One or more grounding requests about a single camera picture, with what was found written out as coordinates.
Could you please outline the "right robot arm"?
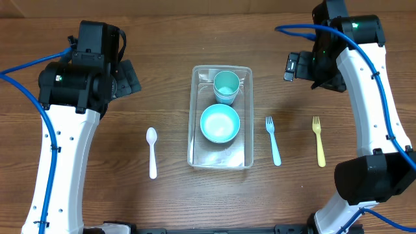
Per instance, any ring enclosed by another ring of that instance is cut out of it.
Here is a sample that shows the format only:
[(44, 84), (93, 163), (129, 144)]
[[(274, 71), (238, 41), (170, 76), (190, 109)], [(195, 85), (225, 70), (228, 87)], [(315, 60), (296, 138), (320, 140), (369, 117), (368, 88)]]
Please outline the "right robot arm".
[(362, 233), (359, 217), (402, 194), (415, 181), (415, 150), (398, 117), (387, 77), (385, 36), (375, 15), (350, 16), (343, 0), (324, 0), (311, 24), (276, 30), (313, 41), (290, 53), (284, 79), (348, 92), (357, 134), (357, 157), (335, 167), (336, 191), (312, 214), (308, 233)]

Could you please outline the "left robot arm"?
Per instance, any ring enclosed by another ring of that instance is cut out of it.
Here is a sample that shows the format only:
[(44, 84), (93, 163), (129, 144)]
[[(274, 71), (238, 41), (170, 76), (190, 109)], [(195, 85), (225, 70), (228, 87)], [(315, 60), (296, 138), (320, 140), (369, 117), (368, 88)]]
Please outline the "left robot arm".
[(124, 60), (126, 35), (118, 27), (82, 21), (70, 51), (40, 73), (42, 147), (23, 233), (134, 233), (134, 224), (83, 222), (83, 190), (94, 133), (109, 103), (141, 89)]

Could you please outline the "light blue bowl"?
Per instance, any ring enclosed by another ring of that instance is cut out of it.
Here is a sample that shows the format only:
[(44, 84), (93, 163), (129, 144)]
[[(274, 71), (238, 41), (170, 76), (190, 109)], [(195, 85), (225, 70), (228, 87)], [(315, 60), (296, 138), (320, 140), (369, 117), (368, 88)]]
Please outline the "light blue bowl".
[(241, 120), (237, 111), (225, 104), (214, 104), (201, 114), (200, 129), (203, 136), (216, 144), (232, 141), (239, 133)]

